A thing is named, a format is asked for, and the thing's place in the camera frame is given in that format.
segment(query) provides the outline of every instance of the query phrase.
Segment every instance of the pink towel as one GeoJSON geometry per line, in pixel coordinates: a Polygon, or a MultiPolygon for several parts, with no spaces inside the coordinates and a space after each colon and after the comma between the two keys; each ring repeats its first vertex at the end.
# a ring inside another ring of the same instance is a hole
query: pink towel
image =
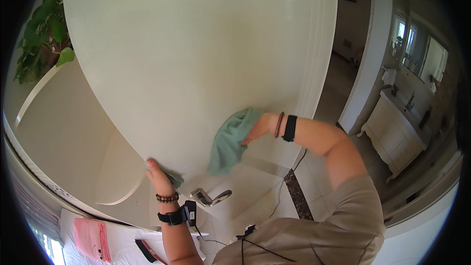
{"type": "Polygon", "coordinates": [[[75,218],[75,246],[84,255],[99,261],[111,262],[106,238],[106,226],[101,221],[75,218]]]}

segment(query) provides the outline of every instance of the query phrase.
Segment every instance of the white door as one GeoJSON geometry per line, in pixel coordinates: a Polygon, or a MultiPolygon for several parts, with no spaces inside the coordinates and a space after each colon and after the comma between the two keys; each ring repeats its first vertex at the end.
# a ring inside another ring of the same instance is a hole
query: white door
{"type": "MultiPolygon", "coordinates": [[[[337,0],[64,0],[64,8],[103,109],[140,156],[183,175],[186,196],[232,188],[206,209],[231,218],[238,212],[228,210],[244,210],[279,181],[243,165],[232,177],[207,176],[212,140],[249,106],[313,116],[337,0]]],[[[247,152],[290,168],[299,149],[266,136],[247,152]]]]}
{"type": "Polygon", "coordinates": [[[420,78],[427,86],[431,86],[431,88],[434,87],[430,82],[431,75],[438,81],[442,80],[447,58],[448,51],[434,38],[429,37],[427,56],[425,56],[425,62],[423,63],[422,72],[420,73],[420,78]]]}

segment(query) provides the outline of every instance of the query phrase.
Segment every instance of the wooden bangle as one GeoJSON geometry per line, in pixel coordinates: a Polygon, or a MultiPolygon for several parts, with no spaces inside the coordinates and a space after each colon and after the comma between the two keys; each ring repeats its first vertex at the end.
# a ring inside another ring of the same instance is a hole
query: wooden bangle
{"type": "Polygon", "coordinates": [[[285,112],[281,112],[280,117],[278,118],[278,123],[276,124],[275,128],[275,138],[278,138],[278,135],[280,133],[280,126],[281,126],[281,120],[283,119],[283,116],[285,115],[285,112]]]}
{"type": "Polygon", "coordinates": [[[173,203],[179,200],[178,192],[175,191],[175,194],[171,197],[162,197],[156,193],[156,199],[159,203],[173,203]]]}

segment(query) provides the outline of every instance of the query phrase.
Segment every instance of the door frame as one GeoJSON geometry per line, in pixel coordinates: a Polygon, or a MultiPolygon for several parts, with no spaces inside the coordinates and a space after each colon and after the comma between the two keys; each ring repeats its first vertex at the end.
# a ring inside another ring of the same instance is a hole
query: door frame
{"type": "Polygon", "coordinates": [[[371,0],[365,52],[350,96],[339,118],[339,124],[347,134],[350,134],[373,89],[389,43],[391,20],[392,0],[371,0]]]}

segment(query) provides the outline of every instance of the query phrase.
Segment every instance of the left hand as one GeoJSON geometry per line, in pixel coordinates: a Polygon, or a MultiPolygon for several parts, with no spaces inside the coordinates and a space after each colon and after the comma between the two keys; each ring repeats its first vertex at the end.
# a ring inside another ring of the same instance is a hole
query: left hand
{"type": "Polygon", "coordinates": [[[167,175],[160,169],[159,165],[153,159],[148,159],[145,164],[149,167],[150,171],[145,171],[150,182],[156,189],[158,195],[162,197],[171,197],[175,194],[175,186],[170,182],[167,175]]]}

